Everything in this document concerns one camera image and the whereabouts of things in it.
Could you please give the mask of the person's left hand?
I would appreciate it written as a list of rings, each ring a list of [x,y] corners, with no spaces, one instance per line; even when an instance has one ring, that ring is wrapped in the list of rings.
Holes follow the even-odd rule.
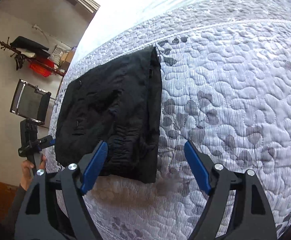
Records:
[[[42,155],[42,160],[39,165],[39,169],[46,170],[46,161],[47,158],[45,155]],[[29,160],[25,160],[21,163],[22,177],[20,181],[20,186],[27,191],[30,184],[32,183],[32,168],[34,168],[34,164]]]

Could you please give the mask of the person's left forearm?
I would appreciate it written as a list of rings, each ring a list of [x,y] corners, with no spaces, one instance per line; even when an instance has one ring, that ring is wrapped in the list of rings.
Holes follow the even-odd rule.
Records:
[[[25,194],[26,194],[26,190],[24,190],[23,187],[19,185],[14,197],[13,203],[7,213],[7,216],[1,222],[1,225],[3,227],[3,239],[14,239],[15,224],[16,224],[19,210],[21,208]]]

